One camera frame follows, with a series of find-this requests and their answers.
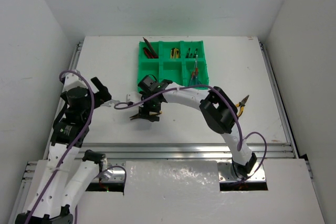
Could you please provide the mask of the silver open-end wrench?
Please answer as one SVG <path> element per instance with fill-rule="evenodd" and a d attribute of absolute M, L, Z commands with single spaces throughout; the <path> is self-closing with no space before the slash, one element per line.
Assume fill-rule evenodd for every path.
<path fill-rule="evenodd" d="M 119 100 L 111 99 L 110 101 L 107 101 L 104 104 L 102 104 L 102 106 L 112 107 L 112 106 L 114 106 L 114 105 L 116 105 L 118 103 L 120 103 Z"/>

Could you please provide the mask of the yellow handle needle-nose pliers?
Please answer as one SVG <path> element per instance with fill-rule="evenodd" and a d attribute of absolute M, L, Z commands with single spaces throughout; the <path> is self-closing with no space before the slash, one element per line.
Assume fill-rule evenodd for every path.
<path fill-rule="evenodd" d="M 135 119 L 144 119 L 148 120 L 150 122 L 158 122 L 160 120 L 160 115 L 162 112 L 138 112 L 136 115 L 133 115 L 130 117 L 130 120 L 135 120 Z"/>

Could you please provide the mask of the red black utility knife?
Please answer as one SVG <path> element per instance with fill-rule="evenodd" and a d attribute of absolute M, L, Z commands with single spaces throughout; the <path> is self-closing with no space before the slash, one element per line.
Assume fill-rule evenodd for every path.
<path fill-rule="evenodd" d="M 158 54 L 156 53 L 156 51 L 154 50 L 154 48 L 152 47 L 151 43 L 143 37 L 143 40 L 148 48 L 148 51 L 150 52 L 152 58 L 157 59 L 158 58 Z"/>

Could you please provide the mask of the small yellow black cutter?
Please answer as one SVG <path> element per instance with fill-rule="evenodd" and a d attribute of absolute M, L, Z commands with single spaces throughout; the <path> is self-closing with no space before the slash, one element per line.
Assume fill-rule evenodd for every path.
<path fill-rule="evenodd" d="M 180 58 L 180 50 L 178 48 L 175 49 L 175 58 L 176 59 Z"/>

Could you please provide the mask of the blue red handle screwdriver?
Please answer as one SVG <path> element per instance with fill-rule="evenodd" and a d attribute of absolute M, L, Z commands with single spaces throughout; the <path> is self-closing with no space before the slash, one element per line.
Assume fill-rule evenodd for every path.
<path fill-rule="evenodd" d="M 191 73 L 191 78 L 190 78 L 188 85 L 194 86 L 197 84 L 198 84 L 198 68 L 196 67 Z"/>

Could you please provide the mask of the red black box cutter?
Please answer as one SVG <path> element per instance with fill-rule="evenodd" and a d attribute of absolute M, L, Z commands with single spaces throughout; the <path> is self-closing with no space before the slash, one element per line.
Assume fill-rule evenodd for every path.
<path fill-rule="evenodd" d="M 143 48 L 143 52 L 148 59 L 154 59 L 155 58 L 147 48 Z"/>

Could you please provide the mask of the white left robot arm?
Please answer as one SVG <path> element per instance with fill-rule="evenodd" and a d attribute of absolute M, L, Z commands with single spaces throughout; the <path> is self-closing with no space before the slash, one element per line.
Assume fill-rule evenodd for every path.
<path fill-rule="evenodd" d="M 52 125 L 47 164 L 32 202 L 15 223 L 75 223 L 79 199 L 103 168 L 105 154 L 88 150 L 76 173 L 68 177 L 89 132 L 94 109 L 112 96 L 97 77 L 91 78 L 97 92 L 73 73 L 61 82 L 64 105 Z"/>

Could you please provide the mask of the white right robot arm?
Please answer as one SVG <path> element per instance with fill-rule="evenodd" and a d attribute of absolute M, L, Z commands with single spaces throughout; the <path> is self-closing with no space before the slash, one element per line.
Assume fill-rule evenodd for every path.
<path fill-rule="evenodd" d="M 132 119 L 150 122 L 160 120 L 161 104 L 176 103 L 200 111 L 207 126 L 221 135 L 232 154 L 235 176 L 246 179 L 257 162 L 256 154 L 244 143 L 238 126 L 237 108 L 219 87 L 207 86 L 207 91 L 197 85 L 185 87 L 171 80 L 162 82 L 146 75 L 139 83 L 141 101 L 138 113 Z"/>

